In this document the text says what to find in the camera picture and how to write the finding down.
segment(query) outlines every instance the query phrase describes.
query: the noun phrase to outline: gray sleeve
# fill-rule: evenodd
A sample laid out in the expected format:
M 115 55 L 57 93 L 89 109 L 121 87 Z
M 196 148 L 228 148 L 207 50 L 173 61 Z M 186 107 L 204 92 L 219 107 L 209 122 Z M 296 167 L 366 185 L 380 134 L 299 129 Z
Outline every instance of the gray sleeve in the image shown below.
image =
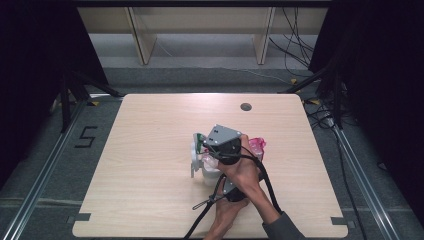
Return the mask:
M 303 234 L 297 229 L 294 223 L 285 212 L 273 223 L 262 224 L 268 238 L 271 240 L 299 240 L 304 239 Z

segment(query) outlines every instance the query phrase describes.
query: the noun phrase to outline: tripod leg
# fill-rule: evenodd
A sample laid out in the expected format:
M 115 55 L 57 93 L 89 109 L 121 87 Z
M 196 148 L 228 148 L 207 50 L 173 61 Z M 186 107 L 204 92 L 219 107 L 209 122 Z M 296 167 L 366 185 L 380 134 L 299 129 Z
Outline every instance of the tripod leg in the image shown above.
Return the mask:
M 334 109 L 333 116 L 334 122 L 337 124 L 339 129 L 343 129 L 342 126 L 342 114 L 341 114 L 341 79 L 340 74 L 336 72 L 336 77 L 334 79 Z
M 312 75 L 312 76 L 308 77 L 307 79 L 303 80 L 298 85 L 295 85 L 295 86 L 287 89 L 285 92 L 278 92 L 278 93 L 295 93 L 295 92 L 299 91 L 300 89 L 308 86 L 309 84 L 315 82 L 316 80 L 320 79 L 326 73 L 327 73 L 327 67 L 319 70 L 317 73 L 315 73 L 314 75 Z
M 115 91 L 112 88 L 110 88 L 110 87 L 108 87 L 104 84 L 98 83 L 98 82 L 94 81 L 93 79 L 89 78 L 88 76 L 86 76 L 82 73 L 79 73 L 79 72 L 72 72 L 72 73 L 78 79 L 83 80 L 83 81 L 93 85 L 94 87 L 102 90 L 105 93 L 109 93 L 113 97 L 124 97 L 125 96 L 125 94 L 119 93 L 118 91 Z
M 62 77 L 62 86 L 60 87 L 60 98 L 62 102 L 62 133 L 65 132 L 65 130 L 69 126 L 69 123 L 71 122 L 71 108 L 69 105 L 68 86 L 66 78 L 67 77 L 65 75 Z

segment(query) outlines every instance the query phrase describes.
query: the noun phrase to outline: pink object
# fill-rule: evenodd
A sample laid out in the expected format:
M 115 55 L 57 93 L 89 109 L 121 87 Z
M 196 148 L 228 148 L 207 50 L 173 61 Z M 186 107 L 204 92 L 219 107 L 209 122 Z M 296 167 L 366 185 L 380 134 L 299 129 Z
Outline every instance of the pink object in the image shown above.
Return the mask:
M 262 161 L 265 151 L 266 142 L 263 138 L 252 138 L 249 140 L 250 148 L 253 153 Z

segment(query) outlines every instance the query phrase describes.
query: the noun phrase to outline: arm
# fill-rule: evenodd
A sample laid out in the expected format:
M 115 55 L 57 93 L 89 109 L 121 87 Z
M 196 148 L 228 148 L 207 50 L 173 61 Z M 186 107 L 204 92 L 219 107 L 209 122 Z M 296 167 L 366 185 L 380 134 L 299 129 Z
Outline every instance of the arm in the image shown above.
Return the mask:
M 246 135 L 241 136 L 242 150 L 241 154 L 249 155 L 249 138 Z M 234 165 L 224 165 L 219 163 L 218 169 L 225 173 L 233 183 L 242 191 L 249 200 L 255 205 L 262 220 L 264 221 L 264 230 L 270 239 L 278 240 L 298 240 L 303 235 L 296 228 L 286 213 L 281 214 L 274 208 L 265 192 L 259 185 L 258 169 L 255 163 L 250 159 L 240 159 Z
M 221 183 L 218 194 L 222 194 L 223 182 Z M 213 222 L 209 232 L 204 240 L 220 240 L 224 237 L 228 230 L 233 226 L 233 222 L 239 211 L 249 204 L 248 199 L 239 202 L 229 202 L 223 198 L 216 202 L 215 221 Z

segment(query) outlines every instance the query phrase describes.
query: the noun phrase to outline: tabletop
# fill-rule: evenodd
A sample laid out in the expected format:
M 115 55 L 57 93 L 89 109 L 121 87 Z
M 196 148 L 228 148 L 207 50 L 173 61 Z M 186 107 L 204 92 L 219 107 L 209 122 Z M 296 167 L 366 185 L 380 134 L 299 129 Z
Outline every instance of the tabletop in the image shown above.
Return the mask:
M 250 111 L 241 104 L 251 105 Z M 190 177 L 193 133 L 215 124 L 262 137 L 263 163 L 279 205 L 306 237 L 345 237 L 330 179 L 301 101 L 291 94 L 130 94 L 120 107 L 76 221 L 78 237 L 182 237 L 202 211 L 192 207 L 213 187 Z M 267 192 L 262 181 L 262 188 Z M 215 209 L 192 237 L 209 230 Z M 227 238 L 263 238 L 252 204 Z

